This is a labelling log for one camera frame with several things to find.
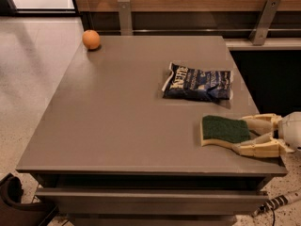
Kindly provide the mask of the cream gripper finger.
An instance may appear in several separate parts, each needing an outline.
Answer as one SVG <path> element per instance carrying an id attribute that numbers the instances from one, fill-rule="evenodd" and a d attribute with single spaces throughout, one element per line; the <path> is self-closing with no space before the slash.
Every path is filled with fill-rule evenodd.
<path id="1" fill-rule="evenodd" d="M 274 113 L 267 113 L 245 116 L 242 117 L 242 120 L 246 122 L 251 132 L 263 135 L 277 130 L 277 125 L 282 120 L 282 117 Z"/>
<path id="2" fill-rule="evenodd" d="M 232 149 L 241 156 L 256 158 L 274 158 L 294 152 L 283 139 L 273 138 L 271 133 L 233 144 Z"/>

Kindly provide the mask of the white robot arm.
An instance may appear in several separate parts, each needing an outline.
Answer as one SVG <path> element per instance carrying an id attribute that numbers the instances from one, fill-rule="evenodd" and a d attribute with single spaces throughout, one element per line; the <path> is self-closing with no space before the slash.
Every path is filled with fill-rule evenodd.
<path id="1" fill-rule="evenodd" d="M 300 150 L 301 112 L 293 112 L 285 117 L 273 113 L 260 114 L 242 117 L 242 120 L 256 136 L 231 147 L 239 155 L 273 158 Z"/>

